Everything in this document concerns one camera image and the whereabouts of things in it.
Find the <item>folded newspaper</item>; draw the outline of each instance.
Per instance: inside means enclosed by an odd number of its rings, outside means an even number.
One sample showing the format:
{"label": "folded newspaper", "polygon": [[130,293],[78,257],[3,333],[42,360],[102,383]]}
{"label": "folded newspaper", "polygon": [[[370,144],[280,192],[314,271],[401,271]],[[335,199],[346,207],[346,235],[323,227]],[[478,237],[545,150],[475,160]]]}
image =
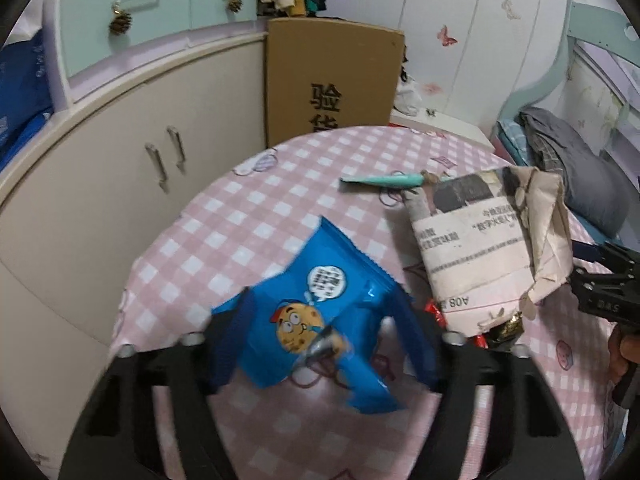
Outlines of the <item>folded newspaper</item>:
{"label": "folded newspaper", "polygon": [[517,312],[535,318],[573,266],[561,177],[516,166],[423,175],[402,196],[448,329],[471,337]]}

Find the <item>pink checkered tablecloth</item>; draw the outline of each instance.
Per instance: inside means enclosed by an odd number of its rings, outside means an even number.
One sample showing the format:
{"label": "pink checkered tablecloth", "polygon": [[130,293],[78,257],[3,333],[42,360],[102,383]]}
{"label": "pink checkered tablecloth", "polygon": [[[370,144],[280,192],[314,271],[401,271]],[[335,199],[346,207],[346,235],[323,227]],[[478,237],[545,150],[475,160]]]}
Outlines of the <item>pink checkered tablecloth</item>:
{"label": "pink checkered tablecloth", "polygon": [[[212,183],[133,266],[112,353],[172,345],[207,323],[211,306],[280,272],[326,216],[419,301],[425,275],[399,197],[338,189],[341,175],[393,171],[460,176],[506,165],[455,136],[406,128],[357,127],[319,132],[271,148]],[[574,239],[590,241],[571,218]],[[588,479],[598,477],[619,414],[607,402],[609,323],[578,312],[567,285],[525,322],[527,344],[562,407]],[[210,398],[218,428],[241,480],[404,480],[429,431],[439,396],[402,373],[393,334],[375,361],[406,406],[360,415],[335,380],[305,377],[260,390],[242,372]],[[157,388],[159,439],[170,478],[184,478],[167,392]],[[478,388],[476,417],[461,478],[479,470],[491,388]]]}

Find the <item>teal handle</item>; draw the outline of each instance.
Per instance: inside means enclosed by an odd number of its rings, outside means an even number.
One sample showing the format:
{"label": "teal handle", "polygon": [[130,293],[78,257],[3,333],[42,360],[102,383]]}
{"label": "teal handle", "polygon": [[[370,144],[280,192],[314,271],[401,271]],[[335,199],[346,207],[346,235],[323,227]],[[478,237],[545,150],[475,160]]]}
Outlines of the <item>teal handle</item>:
{"label": "teal handle", "polygon": [[424,183],[424,177],[420,173],[380,176],[343,176],[340,180],[353,184],[368,184],[369,186],[391,187],[395,189],[420,187]]}

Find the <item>gray pillow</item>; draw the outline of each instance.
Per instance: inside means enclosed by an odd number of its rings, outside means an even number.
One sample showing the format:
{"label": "gray pillow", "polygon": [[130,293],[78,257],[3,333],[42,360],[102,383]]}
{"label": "gray pillow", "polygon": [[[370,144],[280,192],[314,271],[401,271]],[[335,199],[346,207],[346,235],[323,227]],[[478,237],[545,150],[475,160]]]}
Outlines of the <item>gray pillow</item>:
{"label": "gray pillow", "polygon": [[629,212],[624,176],[609,161],[594,155],[570,124],[548,110],[529,107],[520,113],[529,131],[556,150],[566,173],[564,202],[602,233],[614,238]]}

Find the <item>human hand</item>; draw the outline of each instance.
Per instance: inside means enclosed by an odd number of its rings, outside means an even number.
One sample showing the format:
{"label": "human hand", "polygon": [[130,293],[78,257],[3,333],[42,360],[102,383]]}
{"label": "human hand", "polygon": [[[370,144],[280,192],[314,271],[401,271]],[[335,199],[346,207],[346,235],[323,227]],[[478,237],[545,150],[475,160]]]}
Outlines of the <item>human hand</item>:
{"label": "human hand", "polygon": [[623,335],[616,325],[609,337],[609,379],[618,384],[629,368],[629,361],[640,363],[640,335]]}

